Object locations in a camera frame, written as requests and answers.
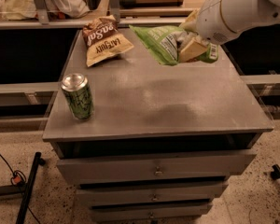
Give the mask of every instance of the gray drawer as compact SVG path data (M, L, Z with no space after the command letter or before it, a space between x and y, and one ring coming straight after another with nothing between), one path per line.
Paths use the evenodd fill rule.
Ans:
M227 182L217 181L78 189L77 197L88 207L127 203L213 200L219 197L227 186Z
M207 151L59 160L69 184L90 184L241 174L252 150Z
M207 214L211 203L182 203L167 205L134 206L92 209L91 219L96 222L115 220L154 219L161 217L186 217Z

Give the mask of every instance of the soda can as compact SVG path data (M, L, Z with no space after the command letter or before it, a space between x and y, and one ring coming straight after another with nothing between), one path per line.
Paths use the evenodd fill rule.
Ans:
M62 81L62 91L76 119L91 117L94 106L87 78L79 73L69 74Z

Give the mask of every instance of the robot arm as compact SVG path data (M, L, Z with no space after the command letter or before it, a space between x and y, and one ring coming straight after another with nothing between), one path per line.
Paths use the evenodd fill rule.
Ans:
M206 0L196 30L202 38L221 45L251 28L279 22L280 0Z

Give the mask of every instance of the floor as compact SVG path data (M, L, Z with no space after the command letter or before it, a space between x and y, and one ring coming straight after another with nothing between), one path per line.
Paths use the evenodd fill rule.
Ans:
M37 171L30 209L41 224L92 224L89 211L75 198L75 187L67 185L56 168L58 160L49 143L42 141L38 121L0 120L0 153L12 169L29 175L34 155L42 153L46 161ZM280 165L280 119L275 129L265 133L253 146L257 157L239 176L232 176L211 211L201 217L164 218L160 224L280 224L280 180L270 172ZM10 171L0 158L0 186L10 184ZM0 224L16 223L21 205L20 194L0 198ZM25 223L37 223L27 212ZM116 224L142 224L121 221Z

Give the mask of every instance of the black metal stand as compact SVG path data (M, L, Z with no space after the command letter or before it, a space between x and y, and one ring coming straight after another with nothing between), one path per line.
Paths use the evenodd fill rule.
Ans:
M280 167L278 164L273 166L273 171L271 172L271 177L273 180L280 178Z
M21 187L12 186L12 185L0 187L0 196L23 193L23 197L21 200L21 207L20 207L20 211L18 214L17 222L16 222L17 224L24 223L28 204L30 201L31 193L32 193L32 189L33 189L33 186L35 183L35 177L36 177L38 165L43 166L46 163L40 157L41 157L41 153L36 152L34 162L32 164L31 170L30 170L28 182L25 185L23 185Z

